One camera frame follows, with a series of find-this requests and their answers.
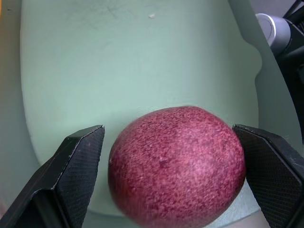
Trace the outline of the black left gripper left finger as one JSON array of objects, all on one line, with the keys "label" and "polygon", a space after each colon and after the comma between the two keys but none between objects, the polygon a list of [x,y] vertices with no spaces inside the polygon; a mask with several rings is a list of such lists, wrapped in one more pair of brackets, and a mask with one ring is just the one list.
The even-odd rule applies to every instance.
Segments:
[{"label": "black left gripper left finger", "polygon": [[0,220],[2,228],[80,228],[98,173],[103,125],[67,136]]}]

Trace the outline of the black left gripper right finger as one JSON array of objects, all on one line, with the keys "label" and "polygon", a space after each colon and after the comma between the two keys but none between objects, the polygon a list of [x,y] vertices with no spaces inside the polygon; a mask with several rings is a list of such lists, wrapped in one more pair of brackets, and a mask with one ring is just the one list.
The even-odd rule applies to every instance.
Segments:
[{"label": "black left gripper right finger", "polygon": [[281,136],[236,124],[247,182],[272,228],[304,226],[304,159]]}]

